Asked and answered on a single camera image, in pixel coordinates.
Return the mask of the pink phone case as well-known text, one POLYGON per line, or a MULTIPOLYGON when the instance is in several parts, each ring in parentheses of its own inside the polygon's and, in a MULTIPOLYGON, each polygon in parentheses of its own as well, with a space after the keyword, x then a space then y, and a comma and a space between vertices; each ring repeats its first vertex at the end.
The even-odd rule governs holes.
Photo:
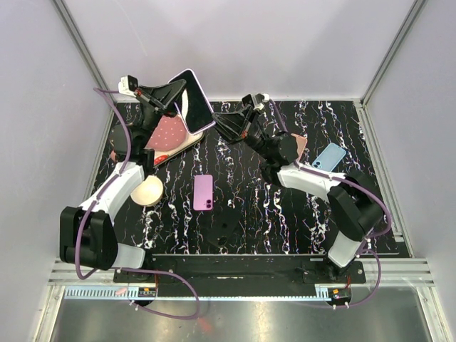
POLYGON ((292 133, 291 134, 295 140, 296 140, 296 153, 297 153, 297 159, 296 161, 299 162, 305 149, 306 149, 306 145, 307 145, 307 138, 301 136, 301 135, 297 135, 295 133, 292 133))

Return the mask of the black bare phone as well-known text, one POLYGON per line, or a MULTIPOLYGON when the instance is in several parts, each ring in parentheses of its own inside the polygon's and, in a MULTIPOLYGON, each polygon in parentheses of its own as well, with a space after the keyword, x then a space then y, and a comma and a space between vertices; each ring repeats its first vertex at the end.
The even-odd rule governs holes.
POLYGON ((214 247, 224 247, 231 239, 239 222, 235 214, 217 214, 213 216, 207 226, 205 236, 214 247))

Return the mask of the light blue phone case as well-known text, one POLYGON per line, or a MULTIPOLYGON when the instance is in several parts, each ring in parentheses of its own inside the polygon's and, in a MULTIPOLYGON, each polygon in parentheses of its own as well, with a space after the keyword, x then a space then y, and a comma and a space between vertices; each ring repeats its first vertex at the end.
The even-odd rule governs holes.
POLYGON ((312 162, 312 166, 319 170, 331 172, 342 161, 345 155, 345 149, 331 142, 312 162))

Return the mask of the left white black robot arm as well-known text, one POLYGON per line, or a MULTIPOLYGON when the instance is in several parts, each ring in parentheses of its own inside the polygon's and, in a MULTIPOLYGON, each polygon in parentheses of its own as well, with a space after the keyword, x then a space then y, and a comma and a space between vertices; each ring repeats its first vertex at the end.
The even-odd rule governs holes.
POLYGON ((127 269, 139 282, 148 281, 154 265, 145 250, 120 244, 115 235, 115 218, 131 193, 155 171, 154 150, 146 145, 164 116, 175 116, 173 108, 186 86, 184 80, 162 86, 139 85, 132 76, 120 80, 119 93, 136 98, 142 119, 127 125, 122 116, 113 128, 113 152, 118 159, 107 180, 77 207, 66 207, 60 215, 59 254, 61 261, 74 264, 79 279, 87 279, 82 267, 97 270, 127 269))

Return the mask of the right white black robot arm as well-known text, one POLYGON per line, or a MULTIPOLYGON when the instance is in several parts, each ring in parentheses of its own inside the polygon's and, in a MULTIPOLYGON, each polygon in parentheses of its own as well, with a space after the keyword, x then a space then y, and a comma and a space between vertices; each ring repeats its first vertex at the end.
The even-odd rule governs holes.
POLYGON ((269 135, 258 122, 259 107, 245 105, 233 113, 214 113, 215 129, 228 144, 245 143, 263 158, 263 178, 281 188, 299 190, 328 203, 338 233, 327 252, 323 273, 332 282, 348 276, 349 266, 369 239, 373 229, 392 216, 374 191, 369 178, 359 170, 348 174, 320 171, 299 162, 300 142, 282 128, 269 135))

